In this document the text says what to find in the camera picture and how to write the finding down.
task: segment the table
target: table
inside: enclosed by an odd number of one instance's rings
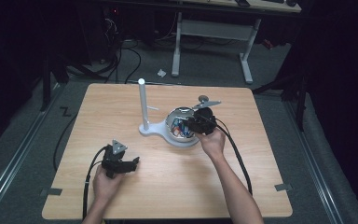
[[[225,6],[225,7],[238,7],[235,0],[181,0],[183,2],[197,3],[210,6]],[[251,9],[271,10],[280,12],[301,12],[301,7],[295,5],[289,7],[286,4],[272,3],[261,0],[248,1]],[[240,53],[240,61],[242,66],[242,72],[247,84],[253,83],[252,74],[248,64],[248,57],[252,49],[252,45],[255,42],[255,37],[260,25],[261,19],[256,19],[253,25],[238,25],[227,24],[220,22],[209,21],[194,21],[194,20],[182,20],[182,13],[178,13],[178,20],[176,24],[176,43],[172,60],[172,76],[178,77],[180,70],[180,41],[182,35],[198,35],[215,38],[234,39],[240,41],[246,41],[246,46],[243,53]]]
[[[202,94],[222,101],[212,107],[213,113],[231,132],[251,177],[262,216],[290,216],[292,207],[287,193],[274,187],[282,184],[282,178],[249,89],[148,85],[147,104],[158,108],[149,110],[149,121],[160,122],[176,107],[197,104]],[[159,136],[142,136],[138,131],[141,123],[138,85],[89,85],[51,186],[62,189],[62,193],[48,196],[43,218],[81,219],[84,181],[90,163],[112,139],[128,147],[123,161],[138,156],[141,159],[137,170],[124,178],[105,218],[229,217],[217,173],[200,143],[173,147]],[[246,185],[228,141],[225,156]],[[90,185],[89,206],[92,200]]]

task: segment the hand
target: hand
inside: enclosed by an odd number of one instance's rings
[[[106,170],[99,165],[94,176],[94,202],[109,203],[116,195],[121,179],[125,174],[115,174],[113,179],[106,176]]]
[[[221,130],[214,128],[213,132],[208,135],[196,133],[196,136],[201,142],[202,149],[211,160],[223,157],[226,135]]]

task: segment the gray carpet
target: gray carpet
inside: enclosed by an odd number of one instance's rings
[[[282,60],[290,46],[265,49],[255,45],[249,58],[249,64],[254,76],[254,84],[246,85],[241,72],[238,55],[223,51],[211,51],[215,44],[203,44],[199,49],[198,43],[188,43],[182,51],[181,75],[171,77],[172,46],[155,45],[151,48],[142,43],[133,48],[141,55],[141,65],[131,76],[130,80],[143,77],[146,81],[182,85],[201,86],[232,86],[255,89],[269,83],[275,78]],[[118,67],[118,82],[122,83],[128,74],[137,66],[138,56],[130,50],[122,50],[122,58]],[[103,65],[94,64],[92,69]],[[166,77],[157,76],[159,69],[166,71]],[[116,81],[115,74],[109,79]],[[40,196],[43,189],[50,187],[55,172],[53,169],[54,148],[60,139],[62,131],[78,111],[85,91],[91,82],[97,82],[87,77],[72,76],[70,82],[63,88],[62,94],[52,105],[46,115],[40,130],[34,137],[20,170],[15,175],[6,194],[0,202],[0,223],[79,223],[79,220],[45,220],[41,212],[46,200]],[[266,223],[330,223],[324,210],[323,202],[315,188],[306,164],[302,146],[297,137],[296,128],[290,121],[278,91],[267,91],[256,95],[256,103],[265,125],[268,139],[281,171],[283,182],[291,184],[293,189],[288,191],[294,213],[287,218],[266,218]],[[4,172],[10,159],[21,144],[31,124],[39,114],[41,107],[41,85],[34,90],[33,98],[12,119],[0,139],[0,175]],[[68,114],[63,115],[61,107],[68,107]],[[331,187],[344,223],[358,223],[358,202],[342,174],[337,161],[331,153],[320,124],[314,115],[311,101],[307,101],[304,116],[305,135],[309,140],[312,152],[320,164],[327,184]],[[57,162],[60,161],[71,127],[67,130],[58,147]],[[138,220],[125,223],[202,223],[205,220]]]

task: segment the person's right hand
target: person's right hand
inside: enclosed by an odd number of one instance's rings
[[[201,142],[202,149],[211,159],[223,156],[226,135],[221,130],[214,128],[213,132],[208,135],[196,133],[196,136]]]

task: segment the desk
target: desk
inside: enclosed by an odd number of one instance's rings
[[[152,123],[160,122],[176,107],[198,103],[199,95],[221,100],[213,113],[228,126],[252,180],[254,197],[263,217],[288,217],[292,207],[286,192],[275,185],[282,178],[252,92],[245,88],[146,86]],[[128,147],[123,161],[140,157],[135,172],[124,178],[117,197],[104,217],[218,218],[229,217],[217,173],[200,143],[177,148],[159,136],[140,135],[142,123],[138,85],[91,84],[43,209],[46,219],[81,219],[84,181],[95,153],[113,138]],[[225,155],[246,185],[244,175],[227,141]],[[89,206],[93,200],[92,185]]]
[[[226,7],[238,7],[238,4],[235,0],[182,0],[183,2],[188,3],[197,3],[197,4],[207,4],[211,6],[226,6]],[[280,12],[300,12],[301,7],[295,5],[294,7],[289,7],[286,4],[280,3],[271,3],[261,0],[250,0],[249,1],[251,9],[261,9],[261,10],[272,10]],[[247,84],[253,83],[253,78],[251,71],[249,69],[248,57],[252,48],[253,43],[255,42],[255,37],[259,28],[261,20],[256,19],[254,25],[235,25],[235,24],[226,24],[219,22],[207,22],[207,21],[193,21],[193,20],[182,20],[182,13],[178,13],[178,20],[176,25],[176,45],[175,51],[173,54],[172,61],[172,76],[179,76],[180,68],[180,41],[182,35],[199,35],[207,37],[216,37],[216,38],[225,38],[225,39],[234,39],[246,41],[247,45],[243,53],[240,54],[240,61],[242,66],[243,75]]]

